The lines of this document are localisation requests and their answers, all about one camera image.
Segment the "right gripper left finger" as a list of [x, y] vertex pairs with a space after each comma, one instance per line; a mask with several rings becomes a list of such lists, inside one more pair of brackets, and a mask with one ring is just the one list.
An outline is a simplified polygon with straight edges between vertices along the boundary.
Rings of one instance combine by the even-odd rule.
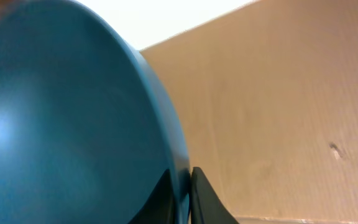
[[167, 169], [158, 180], [144, 206], [129, 224], [174, 224], [175, 198], [170, 171]]

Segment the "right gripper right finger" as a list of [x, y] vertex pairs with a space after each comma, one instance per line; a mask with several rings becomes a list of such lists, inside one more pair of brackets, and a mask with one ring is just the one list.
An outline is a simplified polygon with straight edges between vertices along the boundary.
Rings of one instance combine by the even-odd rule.
[[239, 224], [220, 201], [200, 167], [191, 173], [191, 224]]

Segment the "dark blue plate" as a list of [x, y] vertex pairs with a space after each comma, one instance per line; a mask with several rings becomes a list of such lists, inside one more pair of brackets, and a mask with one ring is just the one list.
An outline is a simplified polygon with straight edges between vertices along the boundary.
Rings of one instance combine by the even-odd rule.
[[189, 219], [189, 156], [146, 59], [76, 1], [0, 20], [0, 223], [129, 223], [170, 171]]

